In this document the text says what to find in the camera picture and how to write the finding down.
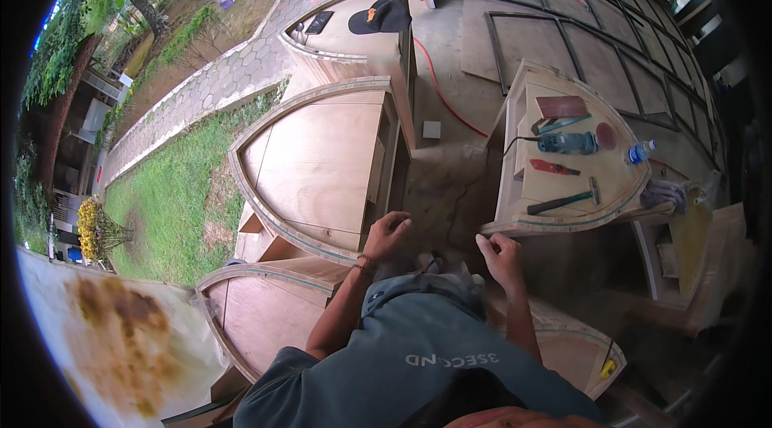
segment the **sanding disc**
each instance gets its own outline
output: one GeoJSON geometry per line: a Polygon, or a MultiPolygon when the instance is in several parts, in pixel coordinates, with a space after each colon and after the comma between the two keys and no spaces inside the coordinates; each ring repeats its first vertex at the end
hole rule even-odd
{"type": "Polygon", "coordinates": [[[613,150],[617,147],[617,134],[611,125],[600,122],[595,129],[595,138],[597,144],[603,150],[613,150]]]}

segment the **smartphone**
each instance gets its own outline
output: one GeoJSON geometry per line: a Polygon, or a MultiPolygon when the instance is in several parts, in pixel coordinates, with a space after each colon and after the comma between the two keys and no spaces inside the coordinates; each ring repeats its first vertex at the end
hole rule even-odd
{"type": "Polygon", "coordinates": [[[322,32],[327,22],[332,18],[335,11],[321,11],[316,13],[316,17],[311,24],[306,28],[306,35],[318,35],[322,32]]]}

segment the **plastic bottle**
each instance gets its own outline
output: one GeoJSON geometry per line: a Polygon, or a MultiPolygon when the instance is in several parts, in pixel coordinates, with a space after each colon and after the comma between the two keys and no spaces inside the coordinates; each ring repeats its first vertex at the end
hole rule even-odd
{"type": "Polygon", "coordinates": [[[651,156],[651,151],[655,148],[657,148],[657,143],[654,140],[638,142],[637,144],[630,147],[630,150],[628,150],[627,158],[625,160],[627,160],[627,162],[631,163],[632,165],[641,163],[648,159],[649,156],[651,156]]]}

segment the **hammer handle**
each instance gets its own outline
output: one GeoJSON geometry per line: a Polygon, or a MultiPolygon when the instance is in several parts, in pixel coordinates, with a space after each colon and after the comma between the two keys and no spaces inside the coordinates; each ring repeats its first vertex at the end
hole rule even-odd
{"type": "Polygon", "coordinates": [[[563,197],[562,199],[555,199],[554,201],[535,203],[534,205],[528,206],[527,212],[528,212],[528,215],[536,215],[539,212],[557,209],[558,207],[563,207],[567,203],[581,201],[583,199],[589,199],[590,197],[592,197],[592,192],[587,191],[587,192],[578,193],[576,195],[572,195],[571,197],[563,197]]]}

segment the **dark green t-shirt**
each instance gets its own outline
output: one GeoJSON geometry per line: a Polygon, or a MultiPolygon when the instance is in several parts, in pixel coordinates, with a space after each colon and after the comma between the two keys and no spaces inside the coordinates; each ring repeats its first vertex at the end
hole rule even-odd
{"type": "Polygon", "coordinates": [[[603,423],[591,399],[470,311],[446,296],[414,292],[372,310],[348,346],[323,361],[282,348],[233,425],[399,426],[439,395],[455,369],[472,367],[493,372],[529,410],[603,423]]]}

